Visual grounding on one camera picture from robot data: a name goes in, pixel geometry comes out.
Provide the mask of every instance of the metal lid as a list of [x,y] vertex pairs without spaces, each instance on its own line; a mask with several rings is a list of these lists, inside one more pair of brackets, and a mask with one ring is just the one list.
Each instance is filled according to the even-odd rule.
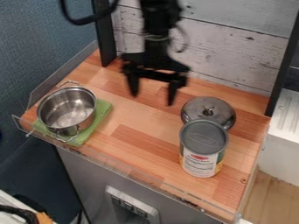
[[226,130],[215,122],[194,120],[181,129],[180,139],[188,150],[209,155],[225,149],[228,135]]
[[236,114],[225,101],[214,97],[197,97],[188,101],[182,108],[184,123],[193,120],[209,120],[229,130],[234,125]]

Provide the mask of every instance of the wooden floor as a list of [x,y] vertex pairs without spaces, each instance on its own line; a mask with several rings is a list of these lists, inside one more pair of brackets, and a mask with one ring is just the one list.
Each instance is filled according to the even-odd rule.
[[254,224],[298,224],[299,187],[258,171],[243,216]]

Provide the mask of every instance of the black frame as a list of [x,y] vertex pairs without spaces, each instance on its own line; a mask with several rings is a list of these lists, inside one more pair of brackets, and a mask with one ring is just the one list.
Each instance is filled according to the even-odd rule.
[[[109,7],[109,0],[92,0],[94,14]],[[107,67],[117,56],[115,33],[113,30],[112,16],[109,15],[95,22],[95,30],[100,48],[100,60],[103,67]]]
[[275,86],[272,90],[272,94],[269,99],[268,107],[266,109],[266,116],[272,116],[275,110],[276,103],[278,101],[278,98],[281,94],[282,88],[284,87],[284,82],[286,80],[286,77],[289,73],[289,67],[291,64],[291,61],[293,59],[293,55],[296,50],[297,42],[299,40],[299,12],[297,14],[297,18],[293,27],[293,31],[291,33],[291,36],[289,38],[289,43],[286,49],[286,52],[284,54],[282,65],[279,70],[279,73],[277,75]]

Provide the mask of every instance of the green cloth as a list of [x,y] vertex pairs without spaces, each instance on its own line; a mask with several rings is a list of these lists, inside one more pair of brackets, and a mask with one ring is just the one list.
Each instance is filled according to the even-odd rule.
[[[85,130],[82,130],[79,135],[72,140],[71,142],[67,143],[75,147],[81,147],[86,140],[89,138],[89,136],[94,132],[96,127],[99,125],[99,123],[104,119],[104,117],[108,114],[110,109],[112,108],[112,104],[107,101],[103,101],[100,99],[97,99],[97,106],[95,109],[95,117],[94,117],[94,122],[90,127],[88,127]],[[49,137],[55,138],[55,134],[53,134],[39,119],[37,119],[33,124],[32,127],[42,133],[45,134]],[[64,137],[64,136],[59,136],[62,139],[66,140],[69,139],[70,137]]]

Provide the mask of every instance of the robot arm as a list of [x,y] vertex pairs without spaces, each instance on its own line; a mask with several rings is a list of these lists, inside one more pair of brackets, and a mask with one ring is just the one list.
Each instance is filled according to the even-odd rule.
[[[120,0],[114,0],[109,8],[99,14],[80,19],[71,18],[65,0],[60,0],[61,10],[66,19],[74,25],[86,25],[111,14]],[[177,27],[181,19],[182,8],[177,0],[139,0],[143,12],[144,52],[124,53],[125,63],[122,72],[127,76],[130,92],[133,96],[139,93],[139,80],[147,78],[169,83],[168,105],[172,105],[178,88],[187,84],[190,68],[173,60],[168,54],[170,29]]]

